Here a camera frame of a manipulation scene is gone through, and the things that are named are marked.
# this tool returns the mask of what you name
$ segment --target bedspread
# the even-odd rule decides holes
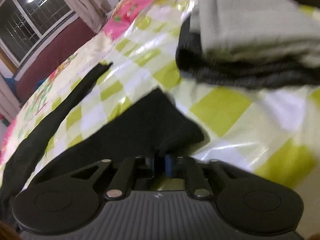
[[[61,123],[25,187],[50,160],[159,86],[207,134],[206,141],[187,154],[200,161],[221,159],[294,188],[305,203],[298,232],[315,233],[320,221],[320,89],[245,90],[182,78],[175,51],[181,23],[196,3],[154,0],[119,39],[112,42],[101,32],[59,66],[18,114],[2,151],[0,179],[5,163],[34,127],[98,62],[112,61],[92,92]]]

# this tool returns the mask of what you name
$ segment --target beige curtain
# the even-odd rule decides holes
[[[0,114],[3,114],[9,122],[12,122],[19,111],[20,102],[0,75]]]
[[[98,33],[106,23],[105,13],[111,8],[107,0],[65,1],[95,33]]]

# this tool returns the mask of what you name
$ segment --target silver screw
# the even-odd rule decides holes
[[[207,197],[210,195],[210,191],[205,188],[198,188],[195,190],[195,195],[197,197]]]
[[[122,191],[119,189],[111,189],[107,191],[107,196],[108,197],[121,197],[122,196]]]

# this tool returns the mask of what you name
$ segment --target gray gripper base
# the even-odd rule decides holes
[[[295,232],[270,237],[240,232],[225,223],[209,202],[193,200],[185,191],[132,191],[124,200],[108,202],[93,221],[74,232],[58,236],[23,232],[21,237],[24,240],[302,239]]]

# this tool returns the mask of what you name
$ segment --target window frame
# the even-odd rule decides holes
[[[0,6],[4,3],[5,0],[0,0]],[[42,43],[43,41],[45,41],[50,35],[50,33],[52,32],[52,30],[54,30],[58,25],[60,25],[66,18],[68,18],[71,14],[74,13],[74,10],[72,10],[70,8],[70,11],[68,11],[63,17],[61,17],[55,24],[53,24],[44,34],[41,34],[40,31],[36,28],[36,26],[34,25],[34,23],[32,22],[32,20],[28,17],[28,15],[26,14],[26,12],[23,10],[22,6],[19,4],[19,2],[17,0],[12,0],[13,3],[15,4],[15,6],[17,7],[17,9],[20,11],[20,13],[23,15],[23,17],[26,19],[26,22],[28,22],[28,24],[31,26],[31,28],[33,29],[33,31],[37,34],[37,36],[39,37],[39,40],[31,47],[31,49],[25,54],[25,56],[22,58],[21,61],[19,61],[13,54],[12,52],[9,50],[9,48],[6,46],[6,44],[4,43],[4,41],[1,39],[0,37],[0,47],[1,49],[7,54],[7,56],[9,57],[9,59],[15,64],[15,66],[19,69],[19,67],[21,67],[22,63],[30,56],[30,54],[32,54],[35,51],[35,48]]]

